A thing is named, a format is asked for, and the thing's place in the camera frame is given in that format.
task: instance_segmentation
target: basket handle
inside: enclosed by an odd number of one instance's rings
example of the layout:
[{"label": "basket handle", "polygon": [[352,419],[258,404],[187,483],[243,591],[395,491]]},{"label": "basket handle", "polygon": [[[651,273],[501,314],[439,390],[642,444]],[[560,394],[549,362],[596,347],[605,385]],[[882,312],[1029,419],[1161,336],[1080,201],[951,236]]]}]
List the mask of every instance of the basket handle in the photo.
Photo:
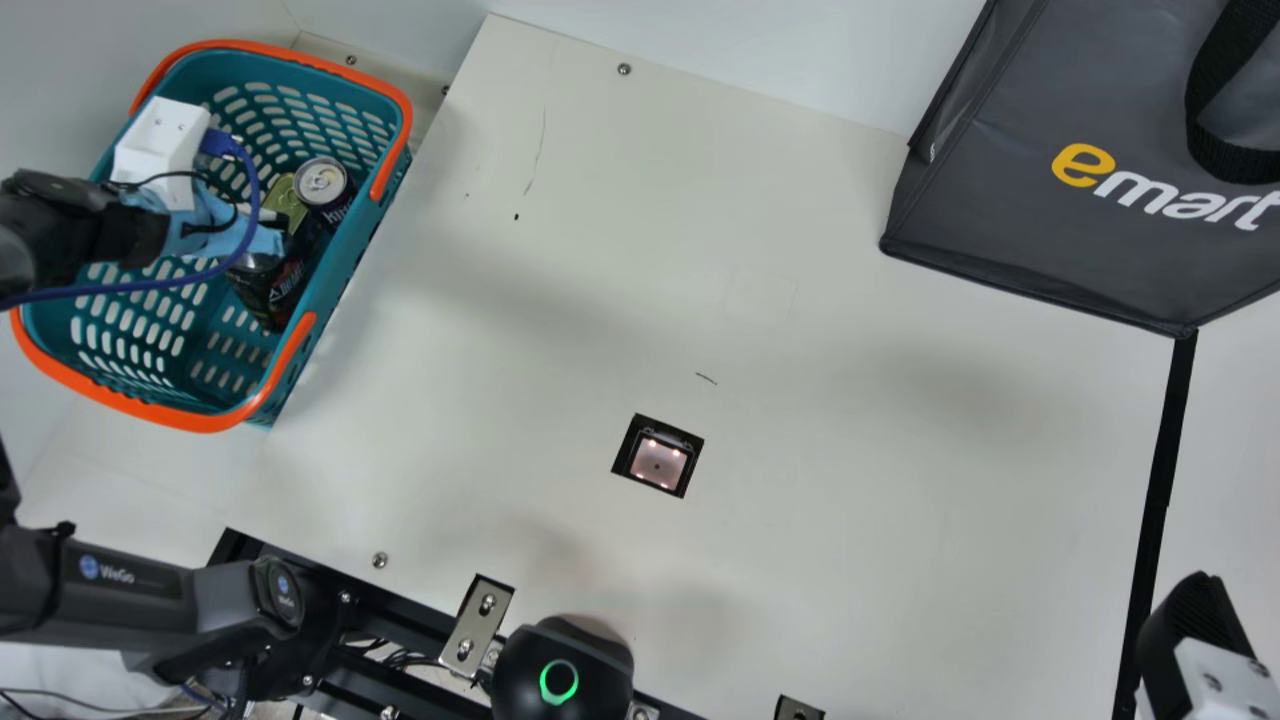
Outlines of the basket handle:
[{"label": "basket handle", "polygon": [[221,415],[201,415],[198,413],[188,413],[186,410],[142,402],[141,400],[120,395],[119,392],[109,391],[102,386],[99,386],[88,377],[68,368],[67,365],[63,365],[49,355],[45,355],[45,352],[36,346],[35,341],[31,340],[31,336],[27,334],[27,329],[22,324],[20,311],[10,311],[9,318],[13,322],[13,334],[18,340],[18,346],[22,347],[22,351],[27,355],[27,357],[37,368],[44,370],[46,375],[83,396],[97,400],[113,410],[119,410],[120,413],[133,415],[134,418],[142,420],[169,425],[170,428],[178,428],[179,430],[188,430],[192,433],[220,433],[252,418],[253,413],[257,413],[262,404],[265,404],[266,400],[271,397],[271,393],[275,392],[276,386],[280,384],[280,377],[284,375],[284,369],[289,366],[289,363],[293,360],[293,355],[298,351],[298,347],[302,346],[302,342],[311,333],[311,328],[316,324],[315,313],[303,313],[302,316],[298,318],[298,324],[293,328],[293,333],[291,333],[289,338],[284,342],[284,347],[280,350],[280,356],[276,357],[275,365],[271,366],[271,372],[268,373],[266,379],[262,380],[261,386],[259,386],[253,397],[246,400],[233,410],[223,413]]},{"label": "basket handle", "polygon": [[151,92],[157,85],[160,85],[160,81],[164,78],[165,73],[169,72],[169,68],[172,68],[178,60],[191,55],[192,53],[198,53],[200,50],[241,50],[244,53],[253,53],[257,55],[276,58],[279,60],[287,60],[289,63],[297,63],[300,65],[335,74],[356,85],[362,85],[375,92],[385,95],[393,102],[399,105],[402,115],[399,132],[396,133],[396,140],[388,149],[381,167],[378,168],[378,174],[374,176],[374,187],[369,191],[369,197],[374,202],[381,201],[383,195],[387,192],[387,183],[390,182],[392,173],[396,172],[396,165],[399,163],[401,155],[404,152],[404,146],[408,143],[410,128],[413,127],[413,105],[408,101],[408,96],[406,96],[398,87],[389,82],[378,79],[374,76],[353,70],[346,65],[330,63],[329,60],[321,60],[320,58],[314,58],[311,55],[298,53],[297,50],[289,50],[288,47],[276,47],[274,45],[264,45],[261,42],[252,42],[248,40],[205,40],[174,50],[168,58],[156,65],[156,69],[151,70],[151,77],[147,78],[142,90],[140,90],[138,95],[133,99],[133,106],[129,109],[129,114],[132,115],[138,111],[138,108],[146,102],[147,97],[151,96]]}]

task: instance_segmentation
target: can lid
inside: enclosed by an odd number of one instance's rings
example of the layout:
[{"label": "can lid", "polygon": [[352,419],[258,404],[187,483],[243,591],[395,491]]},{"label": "can lid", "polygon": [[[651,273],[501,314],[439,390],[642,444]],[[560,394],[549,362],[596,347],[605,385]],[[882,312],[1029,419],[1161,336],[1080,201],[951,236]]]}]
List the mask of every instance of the can lid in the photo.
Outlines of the can lid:
[{"label": "can lid", "polygon": [[315,158],[298,168],[293,192],[307,205],[325,205],[347,188],[347,170],[332,158]]}]

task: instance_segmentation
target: white robot part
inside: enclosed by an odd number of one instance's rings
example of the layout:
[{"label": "white robot part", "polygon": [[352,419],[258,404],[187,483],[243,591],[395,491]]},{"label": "white robot part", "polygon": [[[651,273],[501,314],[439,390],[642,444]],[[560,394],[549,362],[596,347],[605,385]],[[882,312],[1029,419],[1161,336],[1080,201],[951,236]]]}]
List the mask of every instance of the white robot part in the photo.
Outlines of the white robot part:
[{"label": "white robot part", "polygon": [[[200,105],[152,97],[115,143],[111,181],[142,182],[163,173],[192,169],[209,122],[209,110]],[[160,178],[150,182],[147,190],[160,196],[169,210],[196,208],[189,177]]]},{"label": "white robot part", "polygon": [[[1280,688],[1257,660],[1193,638],[1178,643],[1174,656],[1190,700],[1187,720],[1280,720]],[[1138,688],[1138,710],[1157,720],[1146,685]]]}]

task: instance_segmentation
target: metal bracket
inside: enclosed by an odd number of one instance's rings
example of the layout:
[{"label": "metal bracket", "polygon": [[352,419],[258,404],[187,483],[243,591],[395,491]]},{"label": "metal bracket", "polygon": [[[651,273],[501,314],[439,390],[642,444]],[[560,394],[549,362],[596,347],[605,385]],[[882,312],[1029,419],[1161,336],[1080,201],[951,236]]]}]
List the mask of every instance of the metal bracket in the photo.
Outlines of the metal bracket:
[{"label": "metal bracket", "polygon": [[823,720],[824,717],[827,717],[826,712],[785,694],[778,696],[778,707],[773,712],[773,720]]},{"label": "metal bracket", "polygon": [[458,610],[453,634],[436,659],[440,665],[454,675],[474,680],[489,655],[489,643],[498,634],[515,592],[513,588],[476,575]]},{"label": "metal bracket", "polygon": [[631,701],[631,707],[627,708],[627,720],[658,720],[658,708],[652,705],[645,705],[639,700]]}]

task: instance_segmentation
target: emart logo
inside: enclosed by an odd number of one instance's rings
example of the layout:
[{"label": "emart logo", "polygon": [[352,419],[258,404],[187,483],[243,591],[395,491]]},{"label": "emart logo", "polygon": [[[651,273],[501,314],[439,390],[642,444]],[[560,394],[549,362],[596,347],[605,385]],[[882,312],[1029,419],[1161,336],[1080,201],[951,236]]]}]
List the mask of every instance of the emart logo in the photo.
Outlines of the emart logo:
[{"label": "emart logo", "polygon": [[1148,215],[1161,214],[1175,220],[1219,223],[1235,217],[1235,227],[1253,232],[1258,219],[1271,208],[1280,208],[1280,191],[1268,195],[1242,195],[1228,199],[1216,192],[1188,192],[1129,170],[1116,170],[1116,159],[1101,147],[1084,142],[1068,145],[1053,158],[1053,174],[1071,187],[1096,187],[1093,195],[1111,199],[1125,208],[1138,201]]}]

